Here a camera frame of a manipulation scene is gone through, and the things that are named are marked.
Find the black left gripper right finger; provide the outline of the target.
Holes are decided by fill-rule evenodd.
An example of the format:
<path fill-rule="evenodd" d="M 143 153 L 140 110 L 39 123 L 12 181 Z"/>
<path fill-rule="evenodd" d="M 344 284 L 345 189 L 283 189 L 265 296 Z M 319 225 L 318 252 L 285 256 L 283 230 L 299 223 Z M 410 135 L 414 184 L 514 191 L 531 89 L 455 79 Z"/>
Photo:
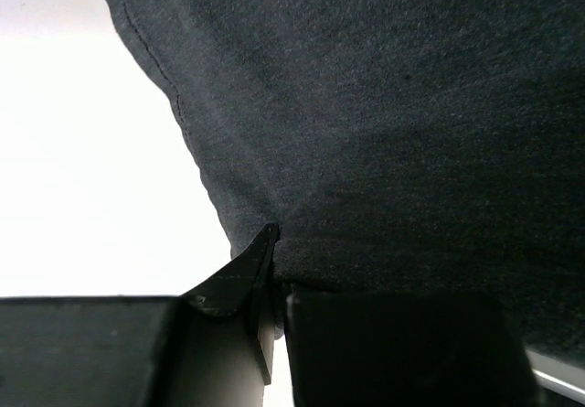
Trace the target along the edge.
<path fill-rule="evenodd" d="M 540 406 L 525 347 L 490 295 L 292 286 L 285 337 L 299 406 Z"/>

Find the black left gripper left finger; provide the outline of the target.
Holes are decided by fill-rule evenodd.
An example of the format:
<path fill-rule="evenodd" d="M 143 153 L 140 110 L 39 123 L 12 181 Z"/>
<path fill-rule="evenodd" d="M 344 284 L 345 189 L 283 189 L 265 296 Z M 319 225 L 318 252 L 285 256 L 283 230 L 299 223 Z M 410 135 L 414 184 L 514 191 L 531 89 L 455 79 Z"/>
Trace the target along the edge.
<path fill-rule="evenodd" d="M 259 406 L 271 383 L 272 254 L 265 226 L 179 296 L 5 298 L 4 406 Z"/>

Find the black trousers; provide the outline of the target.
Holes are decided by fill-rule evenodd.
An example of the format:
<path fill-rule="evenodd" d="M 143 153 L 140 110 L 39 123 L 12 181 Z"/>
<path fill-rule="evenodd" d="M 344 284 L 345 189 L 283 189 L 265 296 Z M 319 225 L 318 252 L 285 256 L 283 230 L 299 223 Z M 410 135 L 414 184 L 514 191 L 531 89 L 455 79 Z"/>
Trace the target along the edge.
<path fill-rule="evenodd" d="M 476 289 L 584 363 L 584 0 L 105 0 L 233 254 L 277 280 Z"/>

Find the aluminium rail at table front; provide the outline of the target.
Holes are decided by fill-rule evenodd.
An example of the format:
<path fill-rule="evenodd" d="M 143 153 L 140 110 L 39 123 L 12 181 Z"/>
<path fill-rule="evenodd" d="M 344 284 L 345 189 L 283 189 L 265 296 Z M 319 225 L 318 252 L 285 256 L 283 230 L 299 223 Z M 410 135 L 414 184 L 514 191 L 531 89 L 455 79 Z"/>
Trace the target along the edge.
<path fill-rule="evenodd" d="M 526 351 L 546 406 L 584 406 L 584 368 L 559 359 Z"/>

